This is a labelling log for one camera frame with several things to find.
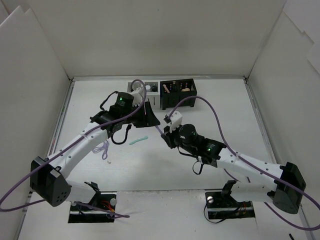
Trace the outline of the purple eyebrow razor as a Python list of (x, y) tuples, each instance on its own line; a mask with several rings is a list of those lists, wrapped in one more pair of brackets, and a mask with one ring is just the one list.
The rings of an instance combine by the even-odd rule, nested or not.
[(157, 129), (157, 131), (159, 132), (160, 135), (163, 135), (163, 131), (160, 129), (160, 127), (158, 125), (155, 126), (155, 128)]

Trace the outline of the teal eyebrow razor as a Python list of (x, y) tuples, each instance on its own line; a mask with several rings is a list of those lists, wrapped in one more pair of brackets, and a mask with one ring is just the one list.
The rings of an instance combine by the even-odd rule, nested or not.
[(134, 145), (134, 144), (136, 144), (136, 143), (138, 143), (138, 142), (145, 141), (145, 140), (147, 140), (148, 138), (149, 138), (149, 137), (146, 135), (146, 136), (144, 136), (144, 137), (135, 139), (135, 140), (131, 141), (131, 142), (129, 143), (129, 145), (131, 146), (131, 145)]

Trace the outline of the clear bottle black cap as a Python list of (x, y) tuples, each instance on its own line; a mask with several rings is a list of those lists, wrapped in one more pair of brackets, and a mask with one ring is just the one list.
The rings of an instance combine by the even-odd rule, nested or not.
[(152, 92), (157, 92), (157, 91), (158, 91), (158, 87), (157, 87), (156, 85), (153, 85), (153, 86), (151, 87), (151, 91), (152, 91)]

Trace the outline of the pink makeup applicator stick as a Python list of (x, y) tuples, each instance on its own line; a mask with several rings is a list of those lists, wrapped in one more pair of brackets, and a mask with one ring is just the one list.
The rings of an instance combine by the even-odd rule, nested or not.
[(164, 89), (165, 93), (168, 93), (168, 94), (171, 93), (170, 90), (167, 88), (167, 86), (165, 84), (163, 84), (162, 86), (163, 86), (163, 89)]

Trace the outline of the black eyeliner pencil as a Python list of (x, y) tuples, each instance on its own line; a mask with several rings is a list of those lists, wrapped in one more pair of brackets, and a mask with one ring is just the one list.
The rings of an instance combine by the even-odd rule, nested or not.
[(173, 90), (174, 92), (177, 92), (177, 84), (176, 84), (176, 81), (175, 81), (175, 80), (172, 82), (172, 90)]

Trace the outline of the beige beauty sponge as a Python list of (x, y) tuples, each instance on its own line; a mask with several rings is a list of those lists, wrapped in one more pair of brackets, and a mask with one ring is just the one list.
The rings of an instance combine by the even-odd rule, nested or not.
[(190, 92), (190, 91), (191, 91), (191, 89), (188, 88), (188, 87), (185, 87), (185, 88), (183, 88), (183, 89), (181, 90), (181, 92)]

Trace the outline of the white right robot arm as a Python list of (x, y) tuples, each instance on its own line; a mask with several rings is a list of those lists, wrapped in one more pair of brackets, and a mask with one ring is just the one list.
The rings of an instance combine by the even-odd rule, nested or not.
[(229, 149), (225, 143), (199, 135), (192, 124), (175, 128), (166, 126), (161, 137), (169, 148), (177, 149), (183, 156), (195, 158), (201, 166), (235, 172), (258, 182), (229, 180), (221, 193), (225, 205), (257, 201), (272, 203), (288, 214), (298, 213), (306, 182), (295, 164), (269, 163), (243, 155)]

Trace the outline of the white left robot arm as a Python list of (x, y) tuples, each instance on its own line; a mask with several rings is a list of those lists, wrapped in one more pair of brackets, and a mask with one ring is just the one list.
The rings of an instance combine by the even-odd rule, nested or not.
[(160, 125), (146, 100), (147, 93), (138, 88), (118, 92), (115, 104), (102, 109), (90, 118), (89, 124), (68, 145), (42, 159), (36, 157), (30, 165), (30, 187), (52, 207), (64, 201), (82, 202), (89, 210), (100, 204), (95, 183), (76, 183), (67, 180), (76, 165), (95, 147), (111, 138), (123, 125), (148, 128)]

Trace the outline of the white slotted organizer box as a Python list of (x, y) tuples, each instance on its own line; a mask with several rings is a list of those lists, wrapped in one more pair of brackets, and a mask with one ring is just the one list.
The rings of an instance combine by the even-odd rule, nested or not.
[[(154, 109), (159, 110), (161, 108), (160, 81), (150, 80), (150, 81), (145, 81), (144, 84), (145, 84), (145, 86), (150, 85), (150, 87), (157, 86), (157, 92), (152, 92), (151, 89), (150, 89), (150, 91), (146, 90), (146, 101), (150, 102), (150, 105), (152, 106), (153, 110)], [(133, 92), (137, 88), (143, 88), (143, 84), (140, 83), (139, 81), (136, 81), (134, 83), (129, 81), (127, 83), (127, 92), (128, 93)]]

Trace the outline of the black slotted organizer box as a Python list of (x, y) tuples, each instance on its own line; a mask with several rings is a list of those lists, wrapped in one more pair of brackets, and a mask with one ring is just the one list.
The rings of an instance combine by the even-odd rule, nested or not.
[[(173, 91), (173, 81), (176, 81), (177, 92)], [(167, 86), (170, 93), (166, 93), (163, 88), (163, 84)], [(190, 88), (191, 85), (194, 87), (194, 91), (181, 92), (184, 88)], [(181, 100), (197, 95), (197, 88), (193, 78), (178, 79), (178, 80), (167, 80), (160, 82), (160, 108), (166, 110), (174, 108)]]

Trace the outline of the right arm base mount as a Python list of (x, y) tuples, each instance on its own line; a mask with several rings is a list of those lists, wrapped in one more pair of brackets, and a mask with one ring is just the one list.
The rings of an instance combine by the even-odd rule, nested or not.
[(205, 192), (205, 200), (203, 215), (212, 224), (256, 217), (251, 201), (237, 202), (233, 198), (223, 198), (221, 191)]

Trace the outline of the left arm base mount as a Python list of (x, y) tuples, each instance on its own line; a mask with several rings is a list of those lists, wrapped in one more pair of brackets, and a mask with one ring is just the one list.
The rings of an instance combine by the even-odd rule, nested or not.
[[(116, 192), (101, 192), (100, 196), (96, 196), (94, 201), (90, 203), (96, 208), (114, 212), (117, 204)], [(96, 210), (92, 207), (83, 205), (71, 205), (69, 209), (69, 224), (96, 224), (96, 223), (114, 223), (114, 215)]]

